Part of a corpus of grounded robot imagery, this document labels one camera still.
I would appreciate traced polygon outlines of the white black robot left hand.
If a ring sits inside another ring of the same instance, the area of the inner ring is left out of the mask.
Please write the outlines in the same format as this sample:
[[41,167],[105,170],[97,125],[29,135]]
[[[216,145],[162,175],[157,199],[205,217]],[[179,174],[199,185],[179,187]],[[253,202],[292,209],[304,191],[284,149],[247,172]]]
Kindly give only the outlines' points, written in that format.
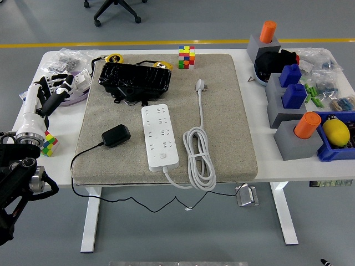
[[42,77],[29,86],[24,102],[23,124],[17,130],[16,142],[42,147],[50,116],[75,88],[74,76],[59,74]]

